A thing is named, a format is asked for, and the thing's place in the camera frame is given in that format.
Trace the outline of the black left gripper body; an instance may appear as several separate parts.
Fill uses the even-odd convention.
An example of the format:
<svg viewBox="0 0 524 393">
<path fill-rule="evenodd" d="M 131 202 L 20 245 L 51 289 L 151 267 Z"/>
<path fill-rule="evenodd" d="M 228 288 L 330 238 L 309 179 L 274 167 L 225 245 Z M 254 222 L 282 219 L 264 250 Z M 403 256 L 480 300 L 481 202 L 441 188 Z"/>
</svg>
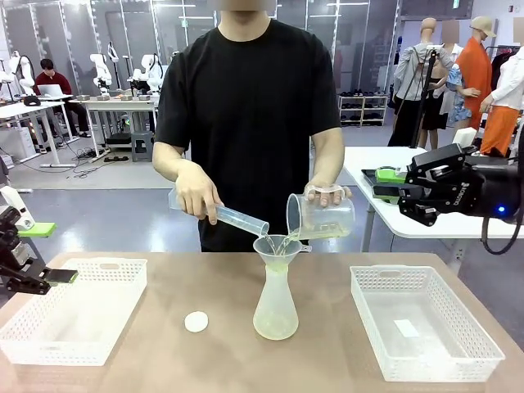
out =
<svg viewBox="0 0 524 393">
<path fill-rule="evenodd" d="M 16 223 L 20 212 L 12 206 L 1 206 L 1 273 L 26 273 L 32 259 L 29 247 L 20 240 Z"/>
</svg>

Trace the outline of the person's left hand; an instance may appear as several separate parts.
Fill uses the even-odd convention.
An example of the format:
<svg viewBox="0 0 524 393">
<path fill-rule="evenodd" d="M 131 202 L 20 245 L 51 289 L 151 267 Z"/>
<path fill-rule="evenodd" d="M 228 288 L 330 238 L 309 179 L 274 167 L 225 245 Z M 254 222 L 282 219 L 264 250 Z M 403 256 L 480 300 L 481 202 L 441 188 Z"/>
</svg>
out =
<svg viewBox="0 0 524 393">
<path fill-rule="evenodd" d="M 326 208 L 338 206 L 343 200 L 350 199 L 352 192 L 346 186 L 312 178 L 305 186 L 305 196 L 309 203 Z"/>
</svg>

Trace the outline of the person's right hand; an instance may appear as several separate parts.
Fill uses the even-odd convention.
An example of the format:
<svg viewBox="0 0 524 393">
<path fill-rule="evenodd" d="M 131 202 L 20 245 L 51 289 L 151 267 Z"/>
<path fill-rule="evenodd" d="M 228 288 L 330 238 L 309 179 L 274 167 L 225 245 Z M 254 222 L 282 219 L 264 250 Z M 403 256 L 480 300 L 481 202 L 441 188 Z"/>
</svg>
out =
<svg viewBox="0 0 524 393">
<path fill-rule="evenodd" d="M 200 220 L 207 218 L 211 225 L 217 224 L 217 207 L 222 206 L 223 202 L 217 187 L 198 164 L 178 160 L 175 187 L 178 203 L 185 213 Z"/>
</svg>

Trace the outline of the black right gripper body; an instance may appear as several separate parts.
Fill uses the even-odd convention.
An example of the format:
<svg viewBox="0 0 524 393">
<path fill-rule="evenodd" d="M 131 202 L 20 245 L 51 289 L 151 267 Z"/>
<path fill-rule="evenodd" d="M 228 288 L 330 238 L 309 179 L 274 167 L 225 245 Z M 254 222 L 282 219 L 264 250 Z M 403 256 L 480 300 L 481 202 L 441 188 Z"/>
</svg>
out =
<svg viewBox="0 0 524 393">
<path fill-rule="evenodd" d="M 515 160 L 467 156 L 438 170 L 436 181 L 449 187 L 445 198 L 453 211 L 508 223 L 521 213 L 521 169 Z"/>
</svg>

